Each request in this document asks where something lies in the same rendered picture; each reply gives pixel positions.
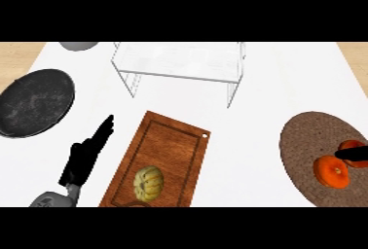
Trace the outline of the brown wooden cutting board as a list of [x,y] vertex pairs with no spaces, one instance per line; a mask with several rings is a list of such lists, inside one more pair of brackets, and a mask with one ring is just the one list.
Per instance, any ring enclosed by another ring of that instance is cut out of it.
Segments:
[[[212,132],[149,111],[113,178],[101,206],[190,207]],[[154,165],[165,188],[151,201],[137,198],[137,172]]]

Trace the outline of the grey bowl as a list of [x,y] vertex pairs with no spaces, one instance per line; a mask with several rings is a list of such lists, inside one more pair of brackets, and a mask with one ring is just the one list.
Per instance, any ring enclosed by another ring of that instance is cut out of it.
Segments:
[[63,47],[73,52],[86,51],[94,48],[98,43],[97,42],[63,42]]

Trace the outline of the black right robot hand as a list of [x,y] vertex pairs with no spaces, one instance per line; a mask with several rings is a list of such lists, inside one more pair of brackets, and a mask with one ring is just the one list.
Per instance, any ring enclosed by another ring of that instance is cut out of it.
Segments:
[[342,160],[366,161],[368,160],[368,146],[338,150],[336,157]]

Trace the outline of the round dark grey plate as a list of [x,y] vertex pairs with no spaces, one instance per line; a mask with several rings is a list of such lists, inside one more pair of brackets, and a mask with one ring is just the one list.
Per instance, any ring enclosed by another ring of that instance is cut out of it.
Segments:
[[45,132],[64,119],[75,99],[67,72],[42,69],[26,74],[0,93],[0,135],[26,138]]

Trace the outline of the orange-red tomato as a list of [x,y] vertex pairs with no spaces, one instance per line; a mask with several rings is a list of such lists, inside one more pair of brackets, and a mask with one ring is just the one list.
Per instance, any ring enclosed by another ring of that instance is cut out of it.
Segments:
[[[341,143],[339,150],[368,146],[358,140],[347,140]],[[330,188],[345,189],[351,183],[348,169],[368,168],[368,160],[342,160],[336,154],[326,155],[314,161],[314,175],[318,182]]]

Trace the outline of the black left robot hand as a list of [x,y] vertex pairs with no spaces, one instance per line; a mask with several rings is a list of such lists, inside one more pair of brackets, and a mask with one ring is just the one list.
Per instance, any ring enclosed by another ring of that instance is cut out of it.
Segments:
[[69,163],[60,179],[60,184],[64,187],[69,185],[81,187],[85,184],[113,132],[115,116],[110,116],[98,127],[94,136],[73,145]]

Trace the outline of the yellow-green squash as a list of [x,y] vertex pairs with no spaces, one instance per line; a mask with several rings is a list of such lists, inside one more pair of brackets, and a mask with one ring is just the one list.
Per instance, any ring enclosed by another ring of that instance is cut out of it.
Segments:
[[153,201],[165,189],[165,175],[157,166],[144,167],[135,174],[134,192],[138,200]]

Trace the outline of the round brown placemat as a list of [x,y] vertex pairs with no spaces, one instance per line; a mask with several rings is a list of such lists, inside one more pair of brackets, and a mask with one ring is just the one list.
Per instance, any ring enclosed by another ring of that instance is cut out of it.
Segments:
[[347,140],[368,144],[354,126],[321,112],[298,114],[282,133],[282,158],[292,182],[317,206],[368,207],[368,167],[348,170],[351,183],[345,189],[324,186],[314,174],[314,162],[333,155]]

